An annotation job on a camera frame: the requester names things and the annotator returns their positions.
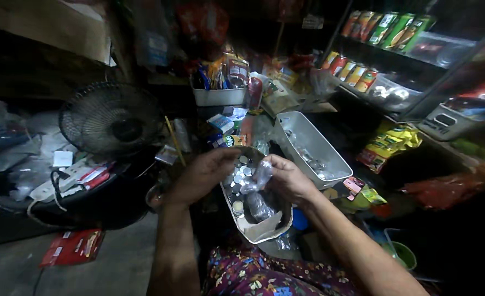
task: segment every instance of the wooden stick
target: wooden stick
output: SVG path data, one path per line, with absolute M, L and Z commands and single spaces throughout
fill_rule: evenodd
M 180 162 L 182 163 L 183 166 L 186 166 L 186 162 L 184 161 L 184 156 L 182 156 L 182 152 L 180 151 L 180 147 L 178 146 L 177 138 L 175 138 L 175 134 L 173 133 L 172 124 L 169 123 L 169 119 L 167 116 L 164 116 L 164 117 L 166 118 L 166 124 L 168 125 L 169 134 L 172 135 L 173 144 L 175 145 L 175 149 L 177 149 Z

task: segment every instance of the white plastic bin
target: white plastic bin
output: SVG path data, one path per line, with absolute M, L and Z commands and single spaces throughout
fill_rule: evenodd
M 314 182 L 319 190 L 331 187 L 340 180 L 352 175 L 350 166 L 303 113 L 298 111 L 279 113 L 273 128 L 281 150 L 287 158 L 290 158 Z M 313 171 L 294 149 L 290 139 L 286 136 L 285 130 L 292 131 L 296 135 L 297 140 L 305 145 L 305 148 L 314 159 L 329 162 L 332 170 L 331 173 L 344 172 L 343 175 L 331 180 L 322 180 L 319 178 L 316 172 Z
M 244 103 L 244 96 L 248 88 L 230 90 L 196 90 L 192 87 L 197 106 L 233 106 Z
M 385 74 L 378 74 L 376 80 L 367 91 L 369 100 L 384 109 L 400 112 L 410 106 L 412 101 L 421 96 L 422 92 L 408 89 L 388 79 Z
M 484 121 L 469 118 L 442 103 L 418 124 L 418 128 L 439 141 L 449 141 L 483 123 Z

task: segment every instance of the black fan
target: black fan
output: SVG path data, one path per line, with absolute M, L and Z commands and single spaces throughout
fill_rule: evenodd
M 99 82 L 78 91 L 59 117 L 62 134 L 81 151 L 98 155 L 138 152 L 154 141 L 162 116 L 157 100 L 129 84 Z

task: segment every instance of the floral skirt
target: floral skirt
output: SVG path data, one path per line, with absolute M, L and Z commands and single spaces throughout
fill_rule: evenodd
M 258 247 L 217 247 L 202 294 L 242 296 L 358 295 L 344 271 L 323 263 L 271 257 Z

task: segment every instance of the extension cord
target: extension cord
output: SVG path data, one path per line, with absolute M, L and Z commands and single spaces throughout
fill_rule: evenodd
M 77 161 L 75 164 L 66 168 L 64 173 L 69 174 L 69 177 L 67 179 L 60 178 L 59 184 L 58 184 L 60 188 L 60 192 L 63 193 L 67 191 L 69 188 L 76 185 L 80 178 L 82 178 L 85 174 L 87 174 L 88 172 L 90 172 L 91 170 L 93 170 L 94 168 L 100 165 L 102 164 L 96 163 L 90 157 L 88 157 L 88 158 L 82 158 L 81 160 Z M 29 196 L 35 199 L 36 201 L 41 201 L 41 202 L 52 201 L 55 196 L 53 183 L 50 180 L 48 180 L 47 182 L 38 186 L 32 192 L 30 192 Z

